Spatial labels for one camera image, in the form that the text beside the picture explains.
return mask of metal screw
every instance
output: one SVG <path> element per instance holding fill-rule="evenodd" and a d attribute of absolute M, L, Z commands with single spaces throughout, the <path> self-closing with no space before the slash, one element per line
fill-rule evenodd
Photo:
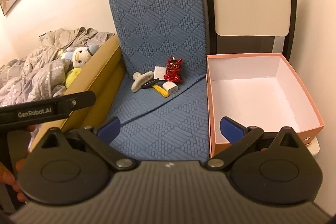
<path fill-rule="evenodd" d="M 248 132 L 250 132 L 250 131 L 252 131 L 253 129 L 257 129 L 258 127 L 256 127 L 256 126 L 249 126 L 248 128 L 247 128 L 247 130 L 248 130 Z"/>
<path fill-rule="evenodd" d="M 122 159 L 122 160 L 117 160 L 116 164 L 120 168 L 128 168 L 132 166 L 133 162 L 130 159 Z"/>
<path fill-rule="evenodd" d="M 174 163 L 169 162 L 169 163 L 166 164 L 166 167 L 168 167 L 168 168 L 174 167 Z"/>
<path fill-rule="evenodd" d="M 84 129 L 87 129 L 89 131 L 92 131 L 93 130 L 93 126 L 85 126 Z"/>
<path fill-rule="evenodd" d="M 212 168 L 218 168 L 224 165 L 224 161 L 221 159 L 211 159 L 208 161 L 208 165 Z"/>

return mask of gray gripper base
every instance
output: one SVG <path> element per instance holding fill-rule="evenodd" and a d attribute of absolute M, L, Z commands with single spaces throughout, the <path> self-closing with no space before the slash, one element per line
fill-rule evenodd
<path fill-rule="evenodd" d="M 89 201 L 70 207 L 29 203 L 11 216 L 17 224 L 322 224 L 329 218 L 313 203 L 290 208 L 253 203 L 224 173 L 207 171 L 197 161 L 144 161 L 117 173 Z"/>

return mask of yellow plush toy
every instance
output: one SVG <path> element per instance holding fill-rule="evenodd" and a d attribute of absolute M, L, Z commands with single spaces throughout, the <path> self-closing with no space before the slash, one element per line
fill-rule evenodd
<path fill-rule="evenodd" d="M 67 77 L 65 79 L 65 87 L 68 89 L 71 83 L 74 81 L 74 79 L 77 77 L 77 75 L 81 72 L 81 68 L 74 68 L 71 71 L 67 73 Z"/>

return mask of human hand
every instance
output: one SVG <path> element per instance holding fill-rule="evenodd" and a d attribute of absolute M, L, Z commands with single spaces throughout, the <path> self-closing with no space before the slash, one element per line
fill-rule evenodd
<path fill-rule="evenodd" d="M 26 129 L 29 132 L 33 132 L 35 130 L 35 126 L 28 126 Z M 17 171 L 21 170 L 25 160 L 26 159 L 22 159 L 16 163 L 15 168 Z M 18 201 L 20 202 L 26 201 L 17 180 L 15 180 L 14 175 L 11 172 L 9 172 L 9 170 L 2 163 L 0 163 L 0 183 L 5 183 L 12 186 L 14 191 L 17 192 Z"/>

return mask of cardboard box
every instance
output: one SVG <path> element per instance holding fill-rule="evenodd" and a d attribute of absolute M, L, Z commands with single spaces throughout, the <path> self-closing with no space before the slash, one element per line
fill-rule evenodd
<path fill-rule="evenodd" d="M 32 142 L 30 151 L 51 127 L 59 127 L 66 132 L 73 128 L 101 125 L 110 110 L 125 71 L 119 39 L 114 35 L 92 56 L 64 93 L 67 95 L 92 90 L 96 95 L 96 103 L 92 107 L 71 112 L 67 119 L 44 123 Z"/>
<path fill-rule="evenodd" d="M 223 116 L 265 132 L 292 127 L 305 144 L 324 123 L 313 99 L 282 54 L 208 55 L 210 156 L 230 143 L 219 128 Z"/>

